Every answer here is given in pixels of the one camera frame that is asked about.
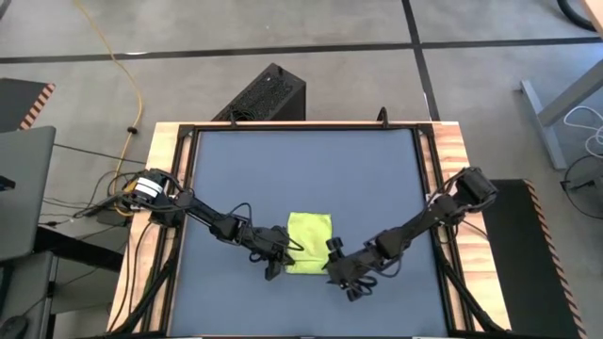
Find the large black orange-striped mat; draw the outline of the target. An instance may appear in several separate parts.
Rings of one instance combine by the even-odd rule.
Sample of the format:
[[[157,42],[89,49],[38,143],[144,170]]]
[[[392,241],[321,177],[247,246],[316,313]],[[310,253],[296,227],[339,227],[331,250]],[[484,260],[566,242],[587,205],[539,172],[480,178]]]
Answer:
[[[498,179],[482,213],[512,331],[533,337],[588,339],[535,188]]]

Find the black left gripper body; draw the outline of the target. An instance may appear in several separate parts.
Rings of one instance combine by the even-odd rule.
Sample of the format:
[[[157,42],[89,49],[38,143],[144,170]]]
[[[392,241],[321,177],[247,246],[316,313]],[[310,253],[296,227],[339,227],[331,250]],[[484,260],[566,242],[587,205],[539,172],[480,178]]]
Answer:
[[[247,249],[251,252],[251,262],[292,262],[293,259],[287,252],[288,245],[288,233],[282,226],[253,227],[247,230]]]

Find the grey flat cover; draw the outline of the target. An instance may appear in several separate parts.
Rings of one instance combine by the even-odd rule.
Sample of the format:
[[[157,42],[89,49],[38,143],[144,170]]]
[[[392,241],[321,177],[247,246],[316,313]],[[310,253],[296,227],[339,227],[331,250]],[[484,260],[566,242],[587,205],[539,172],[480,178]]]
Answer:
[[[0,176],[15,183],[0,191],[0,262],[34,248],[55,136],[52,126],[0,134]]]

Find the grey metal desk frame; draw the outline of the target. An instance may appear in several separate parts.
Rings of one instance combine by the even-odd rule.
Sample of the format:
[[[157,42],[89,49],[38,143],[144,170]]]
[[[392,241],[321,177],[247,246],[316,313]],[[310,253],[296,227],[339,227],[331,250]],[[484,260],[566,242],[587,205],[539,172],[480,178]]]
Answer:
[[[520,91],[527,102],[529,116],[533,119],[533,125],[546,147],[555,170],[566,170],[567,163],[553,125],[602,87],[603,59],[599,60],[548,105],[542,105],[530,81],[522,80],[520,82]]]

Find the small black orange-striped mat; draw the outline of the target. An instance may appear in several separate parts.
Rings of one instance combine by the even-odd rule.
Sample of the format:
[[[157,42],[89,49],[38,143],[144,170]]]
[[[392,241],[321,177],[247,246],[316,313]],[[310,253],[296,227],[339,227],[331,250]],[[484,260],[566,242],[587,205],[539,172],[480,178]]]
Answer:
[[[0,133],[30,129],[55,89],[53,83],[0,78]]]

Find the black table frame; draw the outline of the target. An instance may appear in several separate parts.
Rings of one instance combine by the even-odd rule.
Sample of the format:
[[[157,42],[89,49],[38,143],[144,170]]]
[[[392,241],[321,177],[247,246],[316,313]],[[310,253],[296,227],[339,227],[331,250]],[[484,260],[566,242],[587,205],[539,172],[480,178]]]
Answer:
[[[293,212],[328,214],[343,251],[400,226],[425,203],[408,129],[273,127],[200,135],[196,196],[257,227]],[[169,332],[174,336],[440,336],[447,325],[428,234],[417,238],[372,294],[349,301],[324,275],[283,273],[219,242],[190,220],[184,230]]]

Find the dark computer mouse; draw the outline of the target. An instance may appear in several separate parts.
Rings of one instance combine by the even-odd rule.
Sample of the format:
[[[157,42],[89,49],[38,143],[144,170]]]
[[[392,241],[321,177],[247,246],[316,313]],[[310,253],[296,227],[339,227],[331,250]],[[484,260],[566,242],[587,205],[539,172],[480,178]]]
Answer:
[[[0,339],[24,339],[27,328],[28,320],[24,315],[12,316],[0,326]]]

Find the yellow-green microfibre towel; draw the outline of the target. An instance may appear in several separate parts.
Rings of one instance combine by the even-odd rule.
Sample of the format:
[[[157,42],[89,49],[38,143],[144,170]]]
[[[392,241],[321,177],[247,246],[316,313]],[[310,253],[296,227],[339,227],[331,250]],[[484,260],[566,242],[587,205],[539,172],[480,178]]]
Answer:
[[[294,264],[286,266],[285,271],[288,274],[324,274],[329,256],[326,242],[333,236],[331,215],[291,212],[286,228],[288,236],[302,247],[302,251],[288,251]]]

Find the wooden desk corner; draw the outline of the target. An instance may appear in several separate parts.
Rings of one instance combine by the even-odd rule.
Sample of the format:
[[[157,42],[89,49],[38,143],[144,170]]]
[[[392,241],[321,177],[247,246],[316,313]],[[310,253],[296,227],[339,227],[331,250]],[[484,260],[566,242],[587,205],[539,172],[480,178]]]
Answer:
[[[581,3],[595,30],[603,37],[603,0],[581,0]]]

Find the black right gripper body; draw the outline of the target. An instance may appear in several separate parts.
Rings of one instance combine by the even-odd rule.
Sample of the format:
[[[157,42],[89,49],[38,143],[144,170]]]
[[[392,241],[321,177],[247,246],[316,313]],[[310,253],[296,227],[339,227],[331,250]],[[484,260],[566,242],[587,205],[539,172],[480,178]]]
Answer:
[[[342,251],[343,242],[339,237],[326,241],[329,250],[328,260],[323,269],[330,277],[329,283],[340,288],[372,288],[377,285],[377,280],[368,275],[378,261],[378,255],[370,246],[351,254]]]

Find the wooden table board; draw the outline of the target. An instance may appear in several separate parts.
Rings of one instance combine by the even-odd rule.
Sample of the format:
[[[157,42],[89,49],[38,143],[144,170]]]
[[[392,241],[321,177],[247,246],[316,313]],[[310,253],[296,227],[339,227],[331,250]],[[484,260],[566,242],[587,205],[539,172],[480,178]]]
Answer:
[[[426,167],[430,190],[436,189],[436,181],[449,179],[457,171],[469,165],[460,124],[457,121],[393,121],[391,128],[416,127],[420,130],[419,153],[423,158],[419,163]],[[225,121],[206,122],[159,122],[155,125],[146,166],[163,170],[175,170],[179,180],[185,178],[185,166],[190,160],[180,156],[192,154],[193,127],[203,130],[301,130],[307,129],[381,129],[379,121],[242,121],[237,128],[231,128]],[[149,214],[141,212],[133,217],[133,227],[145,222]],[[454,244],[444,247],[447,258],[457,262],[453,265],[463,273],[464,282],[487,314],[505,329],[511,327],[502,290],[498,281],[494,256],[488,240],[480,231],[486,226],[482,214],[469,216],[463,223]]]

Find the black computer tower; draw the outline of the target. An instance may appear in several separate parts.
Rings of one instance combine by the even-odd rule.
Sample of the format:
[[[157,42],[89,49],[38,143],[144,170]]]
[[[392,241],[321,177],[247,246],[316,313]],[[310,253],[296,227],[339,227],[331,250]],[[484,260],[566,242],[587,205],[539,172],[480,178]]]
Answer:
[[[305,121],[306,82],[271,63],[213,121]]]

